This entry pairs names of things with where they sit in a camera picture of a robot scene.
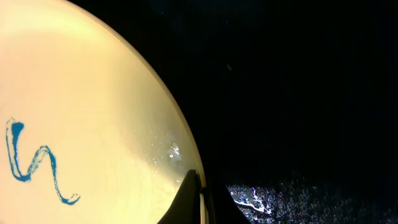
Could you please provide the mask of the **yellow plate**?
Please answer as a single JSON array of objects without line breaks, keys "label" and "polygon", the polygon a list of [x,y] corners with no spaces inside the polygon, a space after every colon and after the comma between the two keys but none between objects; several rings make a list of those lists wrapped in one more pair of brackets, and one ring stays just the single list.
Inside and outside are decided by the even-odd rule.
[{"label": "yellow plate", "polygon": [[191,169],[202,190],[177,102],[116,31],[68,1],[1,2],[2,223],[158,223]]}]

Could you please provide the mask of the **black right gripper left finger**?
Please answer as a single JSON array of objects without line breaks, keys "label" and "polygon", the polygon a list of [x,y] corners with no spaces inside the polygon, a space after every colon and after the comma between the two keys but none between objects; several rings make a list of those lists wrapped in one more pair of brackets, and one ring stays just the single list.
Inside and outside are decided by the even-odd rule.
[{"label": "black right gripper left finger", "polygon": [[171,206],[158,224],[200,224],[201,183],[196,170],[191,169],[184,177]]}]

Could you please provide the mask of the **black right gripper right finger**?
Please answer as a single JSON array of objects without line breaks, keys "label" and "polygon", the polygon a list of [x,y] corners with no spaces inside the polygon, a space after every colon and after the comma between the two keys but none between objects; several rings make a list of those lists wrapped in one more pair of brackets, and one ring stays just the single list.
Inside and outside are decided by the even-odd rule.
[{"label": "black right gripper right finger", "polygon": [[219,179],[207,180],[205,205],[209,224],[250,224]]}]

